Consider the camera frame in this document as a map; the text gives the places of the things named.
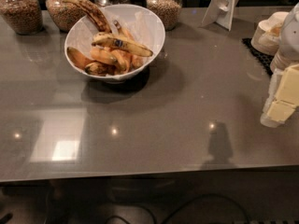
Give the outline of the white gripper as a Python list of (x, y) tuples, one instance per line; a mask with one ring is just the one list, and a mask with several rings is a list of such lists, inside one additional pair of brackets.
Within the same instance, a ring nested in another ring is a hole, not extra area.
[(268, 98), (263, 106), (260, 122), (263, 126), (277, 128), (299, 106), (299, 64), (284, 71), (276, 68), (271, 76)]

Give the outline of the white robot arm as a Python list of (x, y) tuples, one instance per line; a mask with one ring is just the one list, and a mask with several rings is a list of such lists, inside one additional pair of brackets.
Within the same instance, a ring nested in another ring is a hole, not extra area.
[(299, 4), (282, 23), (278, 51), (270, 63), (268, 98), (260, 118), (262, 125), (276, 128), (299, 107)]

